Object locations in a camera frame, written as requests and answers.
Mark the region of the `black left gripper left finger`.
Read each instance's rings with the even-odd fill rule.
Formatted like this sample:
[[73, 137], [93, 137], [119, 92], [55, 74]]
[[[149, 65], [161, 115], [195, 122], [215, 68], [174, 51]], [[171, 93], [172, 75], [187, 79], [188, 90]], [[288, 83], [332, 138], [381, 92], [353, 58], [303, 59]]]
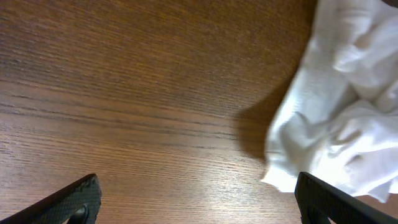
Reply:
[[1, 220], [1, 223], [95, 224], [101, 206], [96, 174], [88, 174], [41, 201]]

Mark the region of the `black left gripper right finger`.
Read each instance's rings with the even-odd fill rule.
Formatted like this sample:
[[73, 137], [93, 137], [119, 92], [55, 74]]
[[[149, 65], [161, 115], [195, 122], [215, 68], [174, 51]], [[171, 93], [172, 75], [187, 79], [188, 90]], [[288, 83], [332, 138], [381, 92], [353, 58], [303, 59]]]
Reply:
[[298, 175], [295, 198], [303, 224], [397, 224], [397, 219], [362, 203], [308, 172]]

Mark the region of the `white t-shirt with robot print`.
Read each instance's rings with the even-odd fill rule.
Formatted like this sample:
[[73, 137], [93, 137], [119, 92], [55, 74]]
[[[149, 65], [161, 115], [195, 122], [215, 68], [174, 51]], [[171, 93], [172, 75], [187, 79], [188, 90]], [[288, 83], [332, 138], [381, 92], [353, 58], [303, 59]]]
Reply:
[[397, 192], [397, 7], [317, 4], [300, 66], [266, 137], [262, 181], [293, 192], [308, 172], [354, 196]]

